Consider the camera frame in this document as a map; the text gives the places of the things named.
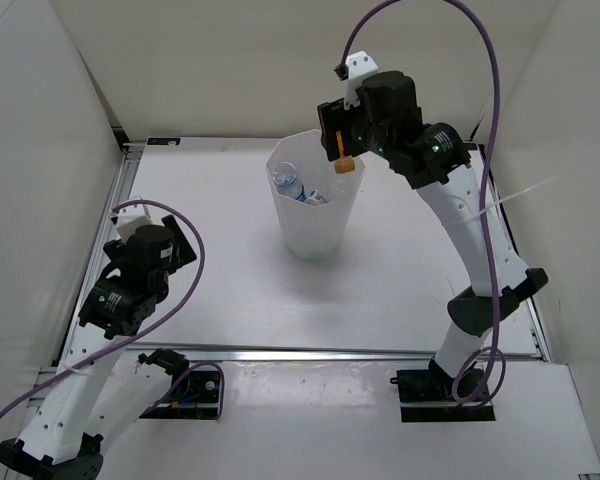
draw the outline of purple cable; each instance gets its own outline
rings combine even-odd
[[[382,3],[379,3],[374,8],[369,10],[369,12],[360,19],[358,24],[354,27],[349,39],[347,40],[347,44],[344,47],[344,53],[342,54],[341,64],[345,65],[347,61],[347,57],[349,56],[349,50],[353,45],[353,41],[362,28],[362,26],[369,21],[371,17],[373,17],[376,13],[384,10],[389,5],[393,5],[401,0],[385,0]],[[484,237],[484,245],[487,256],[487,264],[489,266],[489,276],[491,277],[491,299],[492,299],[492,309],[493,309],[493,332],[492,332],[492,341],[491,346],[482,348],[475,352],[471,357],[467,359],[467,361],[462,365],[460,371],[456,375],[456,378],[453,381],[452,394],[453,398],[456,402],[463,405],[468,402],[474,401],[480,394],[482,394],[487,388],[487,382],[489,381],[489,377],[491,376],[491,372],[493,371],[493,367],[497,361],[498,356],[502,360],[502,372],[500,373],[500,379],[498,380],[498,384],[493,392],[485,399],[480,405],[486,405],[493,397],[498,393],[500,387],[502,387],[502,383],[504,382],[504,376],[506,372],[506,362],[504,355],[500,350],[498,350],[498,343],[500,340],[500,291],[498,288],[498,277],[496,274],[496,262],[493,254],[493,245],[491,244],[491,235],[489,234],[489,223],[487,212],[485,209],[487,203],[487,188],[489,184],[489,172],[491,170],[491,158],[493,156],[493,147],[496,142],[496,134],[498,133],[498,121],[500,120],[500,72],[498,69],[498,60],[496,58],[496,52],[493,47],[493,42],[487,33],[487,29],[480,21],[480,19],[476,16],[475,13],[471,11],[469,7],[467,7],[460,0],[442,0],[449,5],[456,7],[462,13],[464,13],[469,20],[475,25],[480,32],[480,36],[484,41],[485,46],[487,47],[487,53],[489,54],[489,61],[491,63],[491,75],[493,76],[493,118],[491,119],[491,131],[489,132],[489,141],[487,142],[487,151],[484,159],[484,170],[482,172],[482,178],[480,181],[480,198],[478,201],[479,209],[482,211],[480,215],[480,223],[482,225],[482,234]],[[489,359],[487,361],[487,366],[485,368],[484,375],[476,388],[466,397],[460,397],[458,394],[458,386],[460,385],[460,381],[462,380],[464,374],[471,367],[473,362],[483,353],[489,352]]]
[[[216,370],[218,370],[218,373],[220,374],[220,398],[218,400],[218,416],[216,417],[216,420],[219,419],[222,416],[222,411],[224,410],[224,386],[225,386],[225,380],[224,380],[224,372],[222,371],[222,368],[220,368],[220,365],[218,365],[215,362],[198,362],[192,366],[190,366],[189,368],[187,368],[187,370],[184,371],[184,373],[182,375],[180,375],[175,382],[173,382],[173,384],[171,385],[171,388],[169,390],[167,390],[167,393],[165,393],[163,395],[163,397],[158,400],[156,403],[154,403],[153,405],[151,405],[149,408],[147,408],[145,410],[145,412],[143,413],[143,415],[146,415],[147,413],[155,410],[158,405],[160,405],[161,403],[164,403],[167,401],[167,399],[169,398],[169,395],[171,395],[173,393],[173,391],[178,387],[178,385],[180,385],[185,378],[187,378],[189,376],[189,374],[191,372],[193,372],[194,370],[197,370],[200,367],[213,367]]]
[[[200,233],[198,232],[196,227],[193,225],[193,223],[191,223],[189,221],[189,219],[187,219],[187,217],[185,217],[182,213],[178,212],[177,210],[174,210],[173,208],[171,208],[167,205],[164,205],[159,202],[155,202],[153,200],[142,200],[142,199],[129,200],[127,202],[121,203],[117,207],[114,207],[113,212],[117,213],[122,208],[132,207],[134,205],[149,205],[152,207],[161,208],[162,210],[166,210],[167,212],[169,212],[172,215],[174,215],[175,217],[177,217],[187,227],[189,227],[189,229],[191,230],[193,235],[196,237],[196,241],[198,242],[198,245],[200,246],[200,258],[199,258],[199,264],[198,264],[198,271],[196,272],[196,276],[194,277],[193,282],[191,283],[191,286],[189,287],[189,290],[187,290],[187,292],[184,294],[184,296],[182,297],[180,302],[178,302],[178,304],[175,307],[173,307],[171,310],[169,310],[169,312],[167,312],[160,320],[157,320],[155,323],[153,323],[151,326],[147,327],[146,329],[144,329],[142,332],[138,333],[137,335],[134,335],[133,337],[129,337],[126,340],[123,340],[122,342],[120,342],[116,345],[113,345],[111,347],[103,348],[102,350],[99,350],[99,351],[95,352],[94,354],[90,355],[89,357],[85,358],[84,360],[81,360],[80,362],[76,363],[75,365],[73,365],[71,367],[73,370],[80,370],[81,368],[85,367],[86,365],[90,364],[91,362],[95,362],[96,360],[99,360],[100,358],[102,358],[106,355],[109,355],[110,353],[113,353],[122,348],[125,348],[129,344],[149,335],[156,328],[159,328],[162,325],[164,325],[164,323],[167,320],[169,320],[171,317],[173,317],[176,313],[178,313],[182,309],[182,307],[184,307],[184,305],[189,301],[189,298],[191,298],[191,295],[193,294],[195,289],[198,287],[198,284],[200,283],[200,278],[202,277],[202,271],[204,270],[206,253],[205,253],[205,249],[204,249],[204,243],[202,242],[202,237],[200,236]],[[23,393],[18,398],[16,398],[14,401],[9,403],[6,407],[4,407],[2,410],[0,410],[0,420],[2,420],[2,418],[7,413],[9,413],[11,410],[13,410],[20,403],[24,402],[28,398],[31,398],[33,395],[40,392],[41,390],[44,390],[45,388],[53,385],[54,383],[57,383],[60,380],[68,377],[72,373],[73,373],[72,370],[64,370],[61,373],[50,378],[49,380],[46,380],[46,381],[42,382],[40,385],[32,388],[28,392]]]

